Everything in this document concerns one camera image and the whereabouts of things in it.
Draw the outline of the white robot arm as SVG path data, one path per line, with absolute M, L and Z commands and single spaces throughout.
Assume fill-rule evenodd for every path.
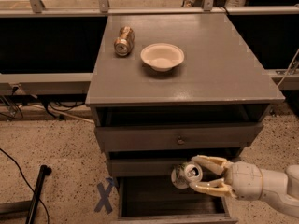
M 194 191 L 240 201 L 262 201 L 284 215 L 299 217 L 297 165 L 288 166 L 282 173 L 221 157 L 197 155 L 192 161 L 221 176 L 208 182 L 191 182 L 189 186 Z

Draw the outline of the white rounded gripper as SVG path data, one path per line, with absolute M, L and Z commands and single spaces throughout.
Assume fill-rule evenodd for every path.
M 191 182 L 189 186 L 199 193 L 215 197 L 232 197 L 242 201 L 255 201 L 261 197 L 263 191 L 263 175 L 254 164 L 242 161 L 232 163 L 222 157 L 197 155 L 192 161 L 207 168 L 216 175 L 222 175 L 225 170 L 225 183 L 223 178 L 209 182 Z

